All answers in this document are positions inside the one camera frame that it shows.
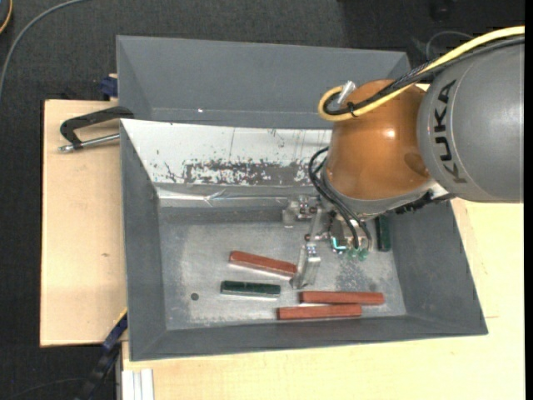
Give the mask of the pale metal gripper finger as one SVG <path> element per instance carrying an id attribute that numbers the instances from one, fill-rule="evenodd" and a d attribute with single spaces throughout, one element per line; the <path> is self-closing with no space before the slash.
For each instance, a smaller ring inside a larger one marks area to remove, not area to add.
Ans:
<path id="1" fill-rule="evenodd" d="M 296 273 L 291 280 L 292 287 L 302 289 L 314 285 L 320 266 L 321 256 L 317 245 L 313 242 L 306 243 L 300 251 Z"/>
<path id="2" fill-rule="evenodd" d="M 286 228 L 296 223 L 308 223 L 317 214 L 318 206 L 313 202 L 290 201 L 282 210 L 282 222 Z"/>

